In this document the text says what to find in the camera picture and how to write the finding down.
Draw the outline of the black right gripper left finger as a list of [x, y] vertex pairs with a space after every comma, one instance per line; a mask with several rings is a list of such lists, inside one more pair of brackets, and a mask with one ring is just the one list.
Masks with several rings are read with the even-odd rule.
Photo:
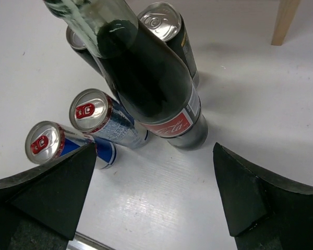
[[0, 249], [66, 249], [97, 154], [94, 144], [0, 179]]

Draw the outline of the glass cola bottle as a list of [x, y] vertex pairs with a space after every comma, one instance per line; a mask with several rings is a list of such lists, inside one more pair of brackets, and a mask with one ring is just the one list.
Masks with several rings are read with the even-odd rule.
[[190, 151], [208, 136], [201, 101], [183, 61], [125, 1], [45, 1], [85, 43], [125, 110], [173, 147]]

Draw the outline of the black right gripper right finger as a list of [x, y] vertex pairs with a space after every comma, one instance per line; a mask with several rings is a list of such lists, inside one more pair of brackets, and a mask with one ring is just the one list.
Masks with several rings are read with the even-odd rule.
[[237, 249], [313, 249], [313, 186], [255, 165], [219, 143], [213, 164]]

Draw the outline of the blue silver energy can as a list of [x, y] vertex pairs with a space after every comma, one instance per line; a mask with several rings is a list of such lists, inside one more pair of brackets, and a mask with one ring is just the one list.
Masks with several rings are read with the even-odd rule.
[[131, 149], [143, 147], [149, 135], [121, 104], [98, 89], [84, 90], [73, 99], [69, 120], [85, 134]]
[[31, 128], [25, 140], [25, 153], [32, 163], [42, 165], [90, 143], [94, 144], [101, 168], [112, 166], [117, 157], [112, 142], [53, 121], [41, 121]]

